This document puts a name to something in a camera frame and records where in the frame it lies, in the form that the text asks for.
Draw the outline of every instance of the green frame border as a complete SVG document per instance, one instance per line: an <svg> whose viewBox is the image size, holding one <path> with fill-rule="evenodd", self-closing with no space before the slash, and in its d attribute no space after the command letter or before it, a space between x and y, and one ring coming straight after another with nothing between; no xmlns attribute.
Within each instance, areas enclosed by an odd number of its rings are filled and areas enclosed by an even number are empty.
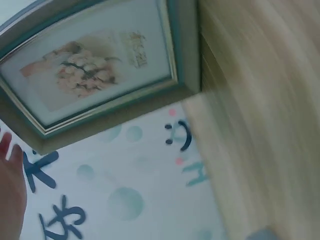
<svg viewBox="0 0 320 240"><path fill-rule="evenodd" d="M9 44L8 46L4 47L3 49L0 50L0 59L5 57L8 53L10 53L13 49L15 49L16 47L18 47L19 45L23 44L24 42L26 42L27 40L29 40L30 38L32 38L34 35L38 34L39 32L45 30L46 28L52 26L53 24L63 20L63 19L66 19L78 12L81 12L83 10L86 10L90 7L93 7L97 4L100 4L100 3L103 3L103 2L106 2L106 1L109 1L109 0L94 0L94 1L90 1L90 2L83 2L79 5L75 5L59 14L57 14L56 16L52 17L51 19L49 20L46 20L45 22L39 24L38 26L34 27L31 31L27 32L27 33L24 33L20 38L18 38L17 40L15 40L14 42L12 42L11 44ZM158 13L159 13L159 17L162 18L161 16L161 12L160 12L160 9L159 9L159 0L154 0L157 7L158 7ZM171 28L171 34L172 34L172 41L173 41L173 51L174 51L174 58L175 58L175 61L176 61L176 71L177 71L177 80L178 80L178 84L176 86L171 86L171 87L167 87L167 88L164 88L162 90L160 90L159 92L157 93L151 93L151 94L147 94L145 96L142 96L138 99L135 99L133 101L130 101L130 102L127 102L127 103L123 103L123 104L120 104L119 106L117 107L114 107L112 109L109 109L109 110L106 110L106 111L103 111L103 112L100 112L98 114L95 114L93 116L90 116L90 117L86 117L85 119L83 120L79 120L77 121L76 123L74 124L71 124L71 125L68 125L66 127L63 127L62 129L60 130L57 130L53 133L49 133L47 135L43 135L41 132L39 132L39 130L27 119L27 117L18 109L18 107L13 103L14 105L14 108L16 109L16 111L18 111L20 113L20 115L26 120L26 122L28 122L28 124L36 130L36 132L43 138L43 139L47 139L49 137L52 137L53 135L56 135L58 133L61 133L61 132L64 132L70 128L72 128L73 126L77 126L77 125L81 125L91 119L94 119L94 118L97 118L101 115L105 115L105 114L108 114L108 113L111 113L121 107L125 107L125 106L128 106L128 105L131 105L135 102L139 102L141 100L145 100L145 99L148 99L150 98L151 96L154 96L155 94L158 94L158 93L163 93L163 92L166 92L166 91L169 91L169 90L173 90L175 89L176 87L178 86L181 86L183 85L184 81L184 70L183 70L183 65L182 65L182 62L183 62L183 59L182 59L182 49L181 49L181 45L180 45L180 33L179 33L179 23L178 23L178 18L176 17L176 10L177 10L177 3L175 0L166 0L167 1L167 8L168 8L168 16L169 16L169 23L170 23L170 28ZM28 11L32 10L33 8L37 7L39 4L42 4L44 1L36 1L35 3L29 5L28 7L26 7L25 9L23 9L22 11L20 11L19 13L17 13L15 16L13 16L11 19L8 20L8 22L10 22L12 20L12 22L16 19L18 19L19 17L23 16L25 13L27 13ZM2 79L6 82L7 86L9 87L9 89L14 93L14 91L12 90L12 88L10 87L10 85L7 83L7 81L5 80L5 78L2 76L1 72L0 72L0 76L2 77ZM117 98L120 98L120 97L123 97L129 93L132 93L132 92L135 92L139 89L143 89L143 88L147 88L147 87L150 87L152 85L155 85L155 84L158 84L158 83L161 83L161 82L166 82L166 81L169 81L171 78L171 75L165 77L165 78L162 78L162 79L158 79L158 80L155 80L154 82L152 83L148 83L148 84L145 84L145 85L142 85L140 87L136 87L132 90L129 90L129 91L126 91L125 93L121 93L115 97L112 97L106 101L103 101L103 102L100 102L100 103L97 103L91 107L88 107L82 111L78 111L68 117L65 117L59 121L56 121L52 124L49 124L49 125L43 125L41 123L41 121L33 114L33 112L23 103L23 101L21 101L21 99L16 96L18 98L18 100L24 105L24 107L32 114L32 116L42 125L42 127L44 128L50 128L50 127L53 127L61 122L64 122L70 118L73 118L79 114L82 114L82 113L85 113L87 111L89 111L90 109L93 109L93 108L96 108L98 106L101 106L103 104L106 104L114 99L117 99ZM7 96L9 98L9 96L5 93L5 91L3 89L0 88L0 93L4 93L5 96Z"/></svg>

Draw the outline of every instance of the flower illustration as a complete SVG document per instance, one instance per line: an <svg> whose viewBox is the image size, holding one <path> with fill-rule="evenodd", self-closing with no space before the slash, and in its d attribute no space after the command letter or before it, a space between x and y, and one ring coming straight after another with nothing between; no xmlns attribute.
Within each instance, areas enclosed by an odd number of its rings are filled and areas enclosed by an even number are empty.
<svg viewBox="0 0 320 240"><path fill-rule="evenodd" d="M89 50L79 48L57 69L60 90L85 98L117 84L114 62L120 59L95 57Z"/></svg>

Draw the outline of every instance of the picture frame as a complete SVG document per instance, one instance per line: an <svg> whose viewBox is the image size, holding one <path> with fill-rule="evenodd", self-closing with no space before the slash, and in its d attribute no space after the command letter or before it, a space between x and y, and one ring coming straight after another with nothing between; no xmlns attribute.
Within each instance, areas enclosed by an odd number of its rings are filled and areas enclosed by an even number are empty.
<svg viewBox="0 0 320 240"><path fill-rule="evenodd" d="M195 0L38 1L0 28L0 118L49 153L198 93L197 27Z"/></svg>

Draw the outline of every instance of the pink dot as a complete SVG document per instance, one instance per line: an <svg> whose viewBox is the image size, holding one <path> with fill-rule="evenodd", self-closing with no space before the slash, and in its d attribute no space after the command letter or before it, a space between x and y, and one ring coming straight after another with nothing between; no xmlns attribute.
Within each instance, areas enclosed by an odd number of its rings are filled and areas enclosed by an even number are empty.
<svg viewBox="0 0 320 240"><path fill-rule="evenodd" d="M182 165L184 163L184 160L181 158L181 157L178 157L176 160L175 160L175 164L177 165Z"/></svg>
<svg viewBox="0 0 320 240"><path fill-rule="evenodd" d="M177 114L177 112L176 112L175 109L171 108L171 109L169 110L169 115L170 115L171 117L174 117L176 114Z"/></svg>

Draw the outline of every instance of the wood grain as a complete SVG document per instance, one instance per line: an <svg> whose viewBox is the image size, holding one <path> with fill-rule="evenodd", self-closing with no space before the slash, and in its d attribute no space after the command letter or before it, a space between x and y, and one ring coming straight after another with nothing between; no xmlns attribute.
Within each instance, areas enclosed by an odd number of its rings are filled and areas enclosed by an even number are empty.
<svg viewBox="0 0 320 240"><path fill-rule="evenodd" d="M231 240L319 239L319 7L199 1L203 93L184 108Z"/></svg>

